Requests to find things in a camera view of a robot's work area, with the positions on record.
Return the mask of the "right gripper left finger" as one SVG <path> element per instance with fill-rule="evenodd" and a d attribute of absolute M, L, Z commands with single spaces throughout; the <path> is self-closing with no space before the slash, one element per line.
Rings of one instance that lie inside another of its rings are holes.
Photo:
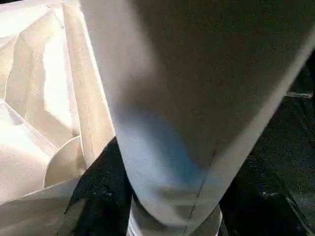
<path fill-rule="evenodd" d="M 125 236 L 131 198 L 132 187 L 113 138 L 79 179 L 57 234 Z"/>

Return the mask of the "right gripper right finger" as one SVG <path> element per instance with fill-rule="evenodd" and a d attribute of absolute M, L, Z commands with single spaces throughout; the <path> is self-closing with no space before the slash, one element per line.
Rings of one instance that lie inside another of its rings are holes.
<path fill-rule="evenodd" d="M 313 236 L 297 202 L 254 155 L 245 160 L 220 201 L 231 236 Z"/>

